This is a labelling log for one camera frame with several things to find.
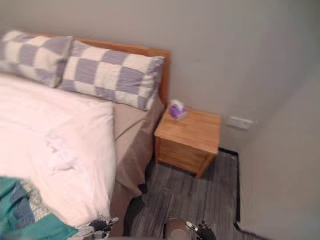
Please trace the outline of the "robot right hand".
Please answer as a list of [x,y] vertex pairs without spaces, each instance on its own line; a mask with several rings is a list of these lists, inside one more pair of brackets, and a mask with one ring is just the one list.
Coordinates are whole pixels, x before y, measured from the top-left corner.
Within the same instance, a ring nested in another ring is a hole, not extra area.
[[194,231],[200,240],[216,240],[217,237],[214,234],[213,230],[209,227],[209,225],[202,220],[201,223],[196,226],[195,224],[191,223],[190,221],[186,221],[185,225]]

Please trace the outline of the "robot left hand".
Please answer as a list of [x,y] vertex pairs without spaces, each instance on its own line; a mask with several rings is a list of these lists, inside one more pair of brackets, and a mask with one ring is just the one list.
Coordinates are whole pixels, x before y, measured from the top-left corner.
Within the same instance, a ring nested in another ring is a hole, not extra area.
[[109,236],[115,223],[119,221],[118,217],[109,220],[94,220],[89,226],[93,228],[93,240],[102,240]]

